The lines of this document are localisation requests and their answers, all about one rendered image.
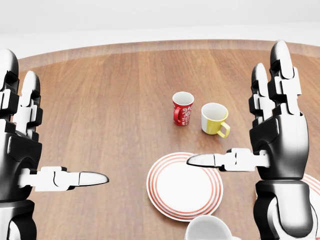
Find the red patterned mug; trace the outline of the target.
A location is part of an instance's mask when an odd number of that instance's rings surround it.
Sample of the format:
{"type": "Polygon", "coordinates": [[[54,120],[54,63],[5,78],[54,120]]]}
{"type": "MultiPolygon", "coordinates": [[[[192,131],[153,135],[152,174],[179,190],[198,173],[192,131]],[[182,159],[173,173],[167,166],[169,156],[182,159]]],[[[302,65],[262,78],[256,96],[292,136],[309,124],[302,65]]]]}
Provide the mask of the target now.
{"type": "Polygon", "coordinates": [[[194,96],[186,91],[176,92],[172,96],[173,121],[178,126],[187,126],[190,121],[194,96]]]}

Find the white and yellow mug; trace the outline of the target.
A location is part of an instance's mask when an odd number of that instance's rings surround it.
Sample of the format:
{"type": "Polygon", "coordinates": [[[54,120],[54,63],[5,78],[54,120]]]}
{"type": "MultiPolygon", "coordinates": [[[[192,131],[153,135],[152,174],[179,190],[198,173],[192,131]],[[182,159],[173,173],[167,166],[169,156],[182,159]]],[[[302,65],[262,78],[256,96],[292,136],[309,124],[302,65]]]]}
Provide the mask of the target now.
{"type": "Polygon", "coordinates": [[[222,138],[227,138],[230,134],[230,126],[226,123],[229,116],[228,109],[215,102],[210,102],[201,108],[201,127],[208,135],[218,134],[222,138]]]}

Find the white plate with red rings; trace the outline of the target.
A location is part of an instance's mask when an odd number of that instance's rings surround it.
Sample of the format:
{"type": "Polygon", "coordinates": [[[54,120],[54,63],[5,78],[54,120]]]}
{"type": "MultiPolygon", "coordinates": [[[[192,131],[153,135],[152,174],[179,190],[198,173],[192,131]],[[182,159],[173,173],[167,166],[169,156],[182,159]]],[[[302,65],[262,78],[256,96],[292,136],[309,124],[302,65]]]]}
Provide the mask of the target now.
{"type": "Polygon", "coordinates": [[[146,178],[146,191],[154,207],[166,217],[181,222],[213,214],[224,193],[219,172],[188,165],[191,156],[189,152],[162,156],[151,166],[146,178]]]}
{"type": "Polygon", "coordinates": [[[320,181],[309,174],[304,174],[302,181],[309,186],[309,197],[313,202],[320,203],[320,181]]]}

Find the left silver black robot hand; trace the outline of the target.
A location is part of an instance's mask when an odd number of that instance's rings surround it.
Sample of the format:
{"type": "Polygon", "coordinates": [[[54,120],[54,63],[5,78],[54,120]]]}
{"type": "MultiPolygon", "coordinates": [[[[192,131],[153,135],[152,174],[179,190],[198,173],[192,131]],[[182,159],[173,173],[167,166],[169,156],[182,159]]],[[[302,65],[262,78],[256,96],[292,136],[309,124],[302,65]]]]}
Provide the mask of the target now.
{"type": "Polygon", "coordinates": [[[68,172],[62,166],[38,168],[42,144],[41,87],[28,71],[19,88],[19,63],[9,49],[0,50],[0,202],[22,201],[36,192],[62,192],[101,185],[109,178],[96,172],[68,172]]]}

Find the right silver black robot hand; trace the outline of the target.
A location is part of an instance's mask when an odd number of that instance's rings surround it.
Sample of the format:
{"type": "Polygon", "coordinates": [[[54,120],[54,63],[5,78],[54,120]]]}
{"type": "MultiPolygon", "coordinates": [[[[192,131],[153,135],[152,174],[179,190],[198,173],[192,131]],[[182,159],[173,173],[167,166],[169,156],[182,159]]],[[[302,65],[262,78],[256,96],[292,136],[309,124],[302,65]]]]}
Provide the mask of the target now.
{"type": "Polygon", "coordinates": [[[255,116],[249,137],[252,149],[232,148],[225,154],[198,154],[190,166],[226,172],[258,170],[263,180],[300,180],[309,154],[308,124],[298,106],[301,85],[288,46],[278,40],[270,52],[271,79],[257,64],[251,74],[249,111],[255,116]]]}

